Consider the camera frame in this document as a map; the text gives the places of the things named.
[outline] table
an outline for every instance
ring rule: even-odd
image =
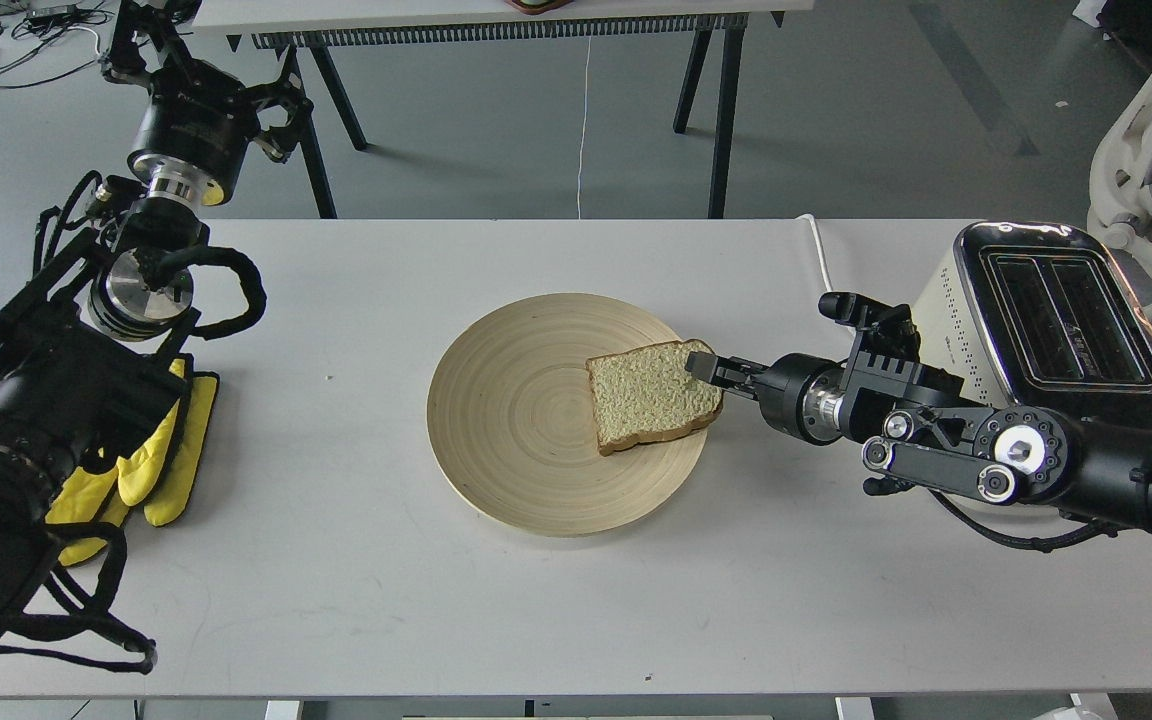
[[[836,288],[910,301],[965,223],[820,229]],[[448,486],[430,378],[514,300],[600,293],[723,355],[844,356],[805,222],[215,220],[212,243],[260,266],[270,310],[187,346],[223,378],[198,487],[177,524],[129,523],[114,611],[159,666],[0,659],[0,697],[1152,689],[1151,538],[998,547],[927,493],[864,497],[859,446],[805,446],[738,397],[684,487],[613,532],[530,536]],[[196,281],[204,320],[241,306],[225,274]]]
[[[227,33],[237,47],[251,33],[257,47],[308,47],[329,96],[358,151],[369,142],[349,103],[329,55],[329,46],[420,44],[420,41],[530,40],[540,37],[586,37],[657,32],[695,32],[684,81],[673,119],[673,131],[685,132],[700,81],[708,40],[723,31],[723,59],[714,127],[714,158],[708,184],[708,218],[722,218],[727,173],[732,164],[732,128],[741,50],[749,13],[772,12],[780,24],[786,10],[812,9],[814,0],[581,0],[541,15],[525,15],[503,0],[381,0],[364,6],[347,0],[280,3],[278,0],[209,0],[198,10],[194,29]],[[335,218],[314,128],[306,129],[306,167],[323,218]]]

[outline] power strip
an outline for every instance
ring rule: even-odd
[[[31,28],[51,26],[69,18],[78,18],[77,5],[52,5],[50,8],[35,8],[24,14],[24,22]]]

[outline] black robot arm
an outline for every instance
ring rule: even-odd
[[[758,401],[773,429],[827,445],[861,444],[874,477],[867,495],[932,488],[977,532],[1013,547],[1052,551],[1096,535],[1152,533],[1152,430],[1037,406],[988,407],[960,395],[963,378],[918,362],[909,306],[826,293],[820,313],[856,328],[844,363],[791,354],[771,366],[694,353],[687,369]],[[1069,537],[1011,538],[980,526],[942,493],[992,505],[1051,505],[1087,528]]]
[[[84,188],[101,177],[88,173],[63,210],[45,211],[35,275],[0,310],[0,637],[14,632],[53,642],[97,632],[137,659],[91,661],[3,644],[0,653],[141,673],[154,666],[154,643],[109,614],[127,558],[122,532],[100,523],[50,525],[45,516],[74,470],[99,473],[115,457],[132,455],[182,397],[184,384],[169,365],[187,338],[225,338],[260,319],[259,270],[237,250],[207,245],[210,233],[197,211],[232,197],[248,143],[256,142],[271,159],[287,160],[312,109],[291,55],[275,82],[244,88],[192,59],[172,24],[173,3],[159,5],[123,0],[101,65],[106,79],[150,92],[128,156],[136,177],[103,179],[82,218],[70,219]],[[147,69],[137,36],[154,44],[159,69]],[[288,122],[262,129],[257,114],[274,105],[287,109]],[[50,242],[44,242],[50,222]],[[61,233],[83,225],[60,247]],[[192,265],[232,270],[247,311],[198,325]],[[93,325],[79,318],[79,293],[88,296]],[[119,342],[152,338],[161,341],[150,354]],[[93,591],[56,562],[60,550],[82,537],[109,544]],[[67,614],[24,614],[40,588]]]

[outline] black table leg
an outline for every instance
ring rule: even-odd
[[[338,106],[340,122],[344,123],[344,132],[349,136],[355,150],[366,150],[367,138],[362,135],[362,127],[358,126],[358,118],[353,113],[353,105],[349,104],[349,96],[344,94],[344,85],[340,83],[340,74],[332,61],[332,54],[326,47],[310,47],[310,54],[314,55],[314,62],[319,65],[319,73],[323,74],[323,82],[328,86],[332,101]]]
[[[718,123],[714,126],[714,165],[708,180],[708,218],[723,217],[727,204],[727,167],[732,164],[732,127],[736,120],[736,85],[740,84],[740,52],[745,29],[723,31],[722,78],[718,82]]]
[[[691,100],[696,99],[696,85],[700,82],[700,69],[705,67],[705,53],[708,53],[708,37],[712,29],[698,29],[691,38],[691,56],[687,59],[687,74],[682,77],[682,92],[679,94],[679,108],[673,114],[673,131],[687,132],[687,119],[691,115]]]
[[[314,189],[314,205],[319,206],[319,218],[338,219],[335,202],[332,199],[332,185],[328,184],[328,172],[323,165],[323,150],[319,147],[319,134],[314,131],[314,119],[305,123],[305,136],[301,138],[301,151],[305,154],[305,169],[310,172],[310,187]]]

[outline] bread crust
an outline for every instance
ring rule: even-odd
[[[590,357],[585,359],[585,374],[589,376],[590,388],[593,389],[594,386],[594,370],[593,364],[596,361],[604,361],[608,357],[617,357],[621,355],[628,355],[631,353],[638,353],[641,350],[646,350],[649,347],[667,346],[667,344],[685,344],[689,342],[699,342],[700,346],[705,347],[705,350],[713,353],[713,348],[708,347],[708,342],[698,340],[698,338],[691,338],[691,340],[669,340],[666,342],[654,342],[652,344],[644,344],[642,347],[635,347],[632,350],[626,350],[624,353],[609,353],[607,355],[599,355],[596,357]],[[718,406],[714,406],[712,414],[704,414],[698,416],[698,418],[691,418],[687,424],[681,425],[676,429],[660,430],[660,432],[643,432],[643,433],[631,433],[623,438],[614,438],[612,441],[604,442],[602,433],[598,432],[598,414],[594,411],[594,433],[598,437],[598,454],[607,457],[613,454],[613,452],[628,450],[628,448],[635,445],[641,445],[645,442],[668,442],[672,439],[679,439],[681,437],[690,435],[696,432],[696,430],[705,429],[710,423],[718,419],[718,415],[723,410],[723,396],[718,396]]]

